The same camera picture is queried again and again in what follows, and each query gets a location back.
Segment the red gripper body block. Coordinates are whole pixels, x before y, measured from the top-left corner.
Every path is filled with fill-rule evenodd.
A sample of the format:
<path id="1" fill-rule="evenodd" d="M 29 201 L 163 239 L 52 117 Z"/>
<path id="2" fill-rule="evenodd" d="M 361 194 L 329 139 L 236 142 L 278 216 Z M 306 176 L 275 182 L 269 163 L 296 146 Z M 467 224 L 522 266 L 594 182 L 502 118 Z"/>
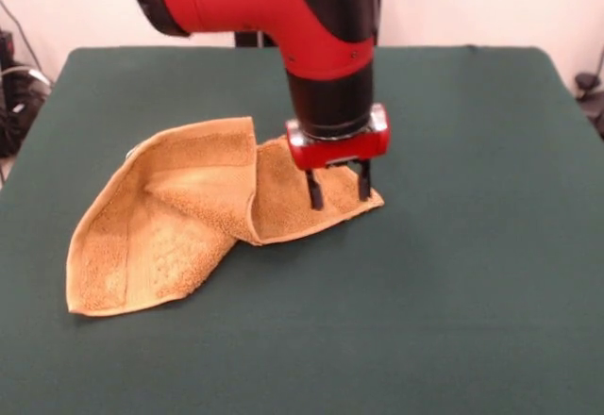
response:
<path id="1" fill-rule="evenodd" d="M 351 136 L 318 140 L 306 134 L 295 119 L 286 123 L 286 136 L 295 166 L 299 170 L 310 171 L 385 155 L 391 132 L 386 107 L 375 103 L 368 123 Z"/>

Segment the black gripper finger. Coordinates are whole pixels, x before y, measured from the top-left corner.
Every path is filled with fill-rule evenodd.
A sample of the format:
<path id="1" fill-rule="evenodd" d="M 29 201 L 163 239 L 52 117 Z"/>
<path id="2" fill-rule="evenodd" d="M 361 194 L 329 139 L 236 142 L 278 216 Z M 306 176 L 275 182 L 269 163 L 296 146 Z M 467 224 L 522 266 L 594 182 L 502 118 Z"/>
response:
<path id="1" fill-rule="evenodd" d="M 371 161 L 360 160 L 360 172 L 358 174 L 358 193 L 361 201 L 367 201 L 371 197 Z"/>
<path id="2" fill-rule="evenodd" d="M 307 180 L 309 195 L 310 195 L 310 207 L 312 209 L 323 209 L 324 200 L 321 187 L 314 177 L 313 170 L 306 170 L 305 176 Z"/>

